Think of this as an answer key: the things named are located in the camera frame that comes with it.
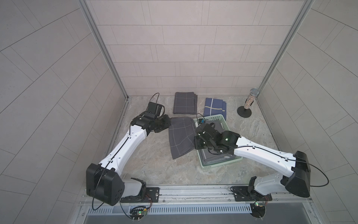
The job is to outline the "light green plastic basket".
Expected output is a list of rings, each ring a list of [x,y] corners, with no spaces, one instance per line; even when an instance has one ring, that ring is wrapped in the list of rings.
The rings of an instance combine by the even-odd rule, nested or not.
[[[203,123],[204,119],[209,124],[214,123],[215,129],[220,133],[224,131],[230,131],[230,128],[228,127],[226,120],[224,119],[224,116],[222,114],[211,115],[205,118],[194,118],[193,121],[195,127],[198,127],[200,123]],[[233,162],[241,161],[243,159],[240,156],[235,156],[231,154],[213,155],[209,153],[206,148],[198,149],[197,152],[200,159],[200,165],[203,169],[226,165]]]

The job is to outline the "blue pillowcase yellow stripe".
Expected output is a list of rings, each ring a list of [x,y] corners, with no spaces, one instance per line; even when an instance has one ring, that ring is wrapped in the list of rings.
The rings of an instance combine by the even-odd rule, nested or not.
[[[221,99],[206,98],[204,106],[204,116],[213,116],[221,114],[224,119],[227,118],[227,103]]]

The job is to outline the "plain grey pillowcase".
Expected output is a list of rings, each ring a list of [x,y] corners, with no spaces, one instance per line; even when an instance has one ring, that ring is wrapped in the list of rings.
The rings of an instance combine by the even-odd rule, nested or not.
[[[219,120],[209,121],[209,124],[212,124],[211,126],[219,133],[223,133],[225,131],[222,126],[222,123]],[[235,161],[239,159],[239,157],[231,154],[213,155],[208,151],[208,149],[201,149],[198,151],[198,153],[200,155],[200,161],[203,167],[213,166],[216,164]]]

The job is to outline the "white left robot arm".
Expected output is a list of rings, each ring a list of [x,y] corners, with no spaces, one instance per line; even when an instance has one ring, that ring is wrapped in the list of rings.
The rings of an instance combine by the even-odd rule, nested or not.
[[[118,202],[141,202],[146,182],[138,178],[121,179],[123,169],[133,152],[151,132],[159,133],[171,125],[161,104],[149,102],[147,109],[135,117],[118,145],[99,163],[86,170],[86,194],[92,199],[114,206]]]

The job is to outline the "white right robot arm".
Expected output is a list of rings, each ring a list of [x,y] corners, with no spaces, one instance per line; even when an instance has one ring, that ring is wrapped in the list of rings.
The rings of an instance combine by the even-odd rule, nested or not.
[[[295,196],[310,196],[310,165],[307,155],[277,151],[252,142],[238,133],[219,133],[210,124],[202,123],[195,130],[196,149],[211,149],[217,154],[245,157],[276,171],[266,177],[252,177],[247,190],[235,190],[252,200],[266,199],[271,193],[289,192]]]

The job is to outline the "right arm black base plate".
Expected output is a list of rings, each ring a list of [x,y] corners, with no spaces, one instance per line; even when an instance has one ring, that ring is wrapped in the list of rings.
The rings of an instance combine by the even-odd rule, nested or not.
[[[254,190],[253,186],[232,186],[231,192],[234,194],[235,201],[272,201],[271,194],[262,195]]]

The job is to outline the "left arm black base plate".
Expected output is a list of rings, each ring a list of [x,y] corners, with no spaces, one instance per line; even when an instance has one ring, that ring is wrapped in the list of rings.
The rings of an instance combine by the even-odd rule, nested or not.
[[[139,196],[127,196],[120,199],[121,203],[157,203],[159,198],[159,187],[147,187],[145,193]]]

